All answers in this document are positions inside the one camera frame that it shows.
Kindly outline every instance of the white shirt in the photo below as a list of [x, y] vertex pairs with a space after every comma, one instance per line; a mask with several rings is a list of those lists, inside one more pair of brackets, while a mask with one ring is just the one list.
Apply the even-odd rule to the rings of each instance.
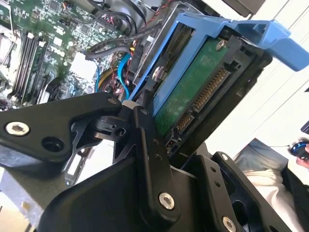
[[279, 170], [246, 171], [244, 174], [291, 231], [305, 232], [299, 224], [292, 195], [283, 185]]

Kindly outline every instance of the screw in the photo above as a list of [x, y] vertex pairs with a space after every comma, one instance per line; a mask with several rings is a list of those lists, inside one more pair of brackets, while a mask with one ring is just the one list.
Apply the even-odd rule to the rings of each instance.
[[112, 104], [117, 104], [117, 101], [114, 98], [108, 98], [108, 101]]
[[160, 204], [168, 210], [172, 210], [175, 207], [174, 199], [167, 192], [160, 193], [159, 201]]
[[29, 133], [30, 128], [22, 122], [10, 122], [6, 125], [5, 130], [14, 136], [24, 136]]
[[225, 154], [222, 154], [222, 157], [225, 161], [228, 161], [228, 157]]
[[141, 111], [143, 114], [148, 115], [148, 112], [147, 112], [146, 110], [141, 109], [140, 111]]
[[236, 232], [236, 226], [228, 217], [223, 217], [222, 222], [229, 232]]
[[156, 80], [156, 78], [158, 77], [159, 72], [160, 72], [160, 70], [161, 70], [162, 68], [163, 68], [163, 67], [158, 66], [158, 67], [155, 69], [154, 74], [153, 74], [153, 76], [152, 76], [152, 79], [153, 79], [153, 80]]
[[224, 41], [224, 40], [221, 40], [221, 41], [217, 44], [216, 50], [217, 50], [217, 51], [220, 51], [224, 46], [225, 46], [225, 41]]

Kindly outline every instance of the motherboard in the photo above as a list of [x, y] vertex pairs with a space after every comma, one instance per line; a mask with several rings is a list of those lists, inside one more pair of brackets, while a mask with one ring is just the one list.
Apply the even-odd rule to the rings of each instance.
[[19, 106], [43, 103], [42, 91], [52, 81], [60, 85], [58, 100], [93, 92], [98, 73], [110, 67], [112, 55], [94, 62], [84, 53], [121, 35], [103, 18], [94, 19], [69, 1], [0, 0], [0, 29], [10, 32], [0, 31], [11, 47], [0, 70], [8, 79], [8, 98]]

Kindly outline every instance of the blue plastic bracket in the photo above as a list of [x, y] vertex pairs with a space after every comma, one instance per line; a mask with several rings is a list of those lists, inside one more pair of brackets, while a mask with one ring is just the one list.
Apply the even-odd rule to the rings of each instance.
[[190, 63], [204, 44], [205, 40], [209, 36], [213, 38], [218, 37], [219, 33], [225, 26], [234, 29], [246, 40], [267, 51], [270, 55], [279, 59], [282, 63], [286, 64], [294, 71], [302, 70], [309, 65], [309, 53], [294, 40], [289, 38], [291, 33], [275, 20], [231, 21], [225, 18], [201, 14], [182, 13], [177, 16], [158, 52], [144, 73], [139, 84], [132, 92], [129, 98], [130, 100], [133, 99], [135, 94], [140, 89], [141, 84], [148, 76], [152, 66], [157, 61], [178, 23], [192, 27], [196, 31], [186, 48], [183, 50], [169, 76], [166, 78], [164, 84], [157, 92], [154, 98], [153, 116], [157, 114], [173, 89], [176, 87], [184, 72], [187, 70]]

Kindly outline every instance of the hand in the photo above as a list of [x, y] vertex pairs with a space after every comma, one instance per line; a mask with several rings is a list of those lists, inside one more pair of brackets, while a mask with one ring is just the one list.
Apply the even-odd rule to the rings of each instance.
[[[309, 153], [309, 144], [307, 144], [307, 146], [305, 147], [305, 151]], [[297, 157], [296, 163], [305, 168], [309, 168], [309, 159], [300, 159]]]

